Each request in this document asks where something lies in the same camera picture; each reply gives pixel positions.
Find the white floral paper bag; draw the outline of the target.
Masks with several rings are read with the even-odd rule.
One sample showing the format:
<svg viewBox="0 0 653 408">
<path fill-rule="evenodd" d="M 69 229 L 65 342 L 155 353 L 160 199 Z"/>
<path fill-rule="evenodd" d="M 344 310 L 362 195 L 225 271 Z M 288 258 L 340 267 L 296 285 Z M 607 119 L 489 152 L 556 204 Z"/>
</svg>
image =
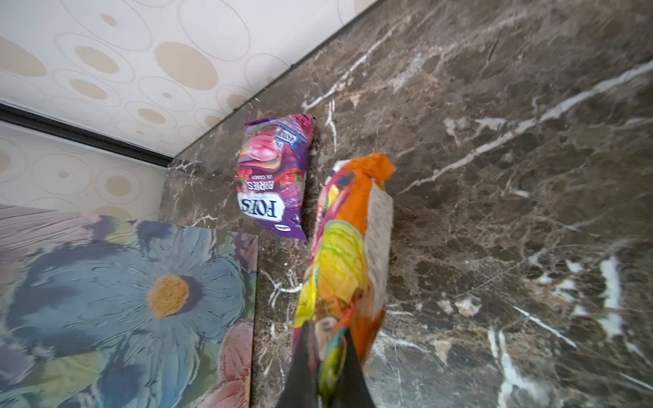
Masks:
<svg viewBox="0 0 653 408">
<path fill-rule="evenodd" d="M 256 236 L 1 208 L 4 407 L 247 407 Z"/>
</svg>

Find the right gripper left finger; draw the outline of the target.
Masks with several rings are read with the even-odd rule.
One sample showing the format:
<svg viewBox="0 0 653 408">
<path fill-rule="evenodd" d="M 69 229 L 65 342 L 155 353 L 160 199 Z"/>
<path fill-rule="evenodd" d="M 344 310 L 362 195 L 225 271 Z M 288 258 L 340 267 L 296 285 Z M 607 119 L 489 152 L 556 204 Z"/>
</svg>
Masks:
<svg viewBox="0 0 653 408">
<path fill-rule="evenodd" d="M 314 324 L 306 321 L 294 343 L 292 362 L 276 408 L 317 407 L 317 353 Z"/>
</svg>

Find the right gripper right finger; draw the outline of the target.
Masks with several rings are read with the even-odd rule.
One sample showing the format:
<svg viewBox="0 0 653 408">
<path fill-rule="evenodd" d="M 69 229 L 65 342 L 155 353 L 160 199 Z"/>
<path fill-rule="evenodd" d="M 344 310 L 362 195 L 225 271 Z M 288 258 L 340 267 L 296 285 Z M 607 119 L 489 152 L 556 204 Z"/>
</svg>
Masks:
<svg viewBox="0 0 653 408">
<path fill-rule="evenodd" d="M 345 332 L 344 339 L 346 340 L 345 363 L 338 379 L 332 407 L 375 408 L 350 329 Z"/>
</svg>

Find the red yellow Fox's candy bag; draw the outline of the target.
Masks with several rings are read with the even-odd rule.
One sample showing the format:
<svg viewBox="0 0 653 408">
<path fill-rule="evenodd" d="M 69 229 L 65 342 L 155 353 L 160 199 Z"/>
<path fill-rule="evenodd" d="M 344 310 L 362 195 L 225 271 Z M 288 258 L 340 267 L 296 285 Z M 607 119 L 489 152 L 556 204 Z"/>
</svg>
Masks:
<svg viewBox="0 0 653 408">
<path fill-rule="evenodd" d="M 386 314 L 396 171 L 381 153 L 339 161 L 319 196 L 315 236 L 294 320 L 292 350 L 306 321 L 316 331 L 317 407 L 332 407 L 350 329 L 362 368 Z"/>
</svg>

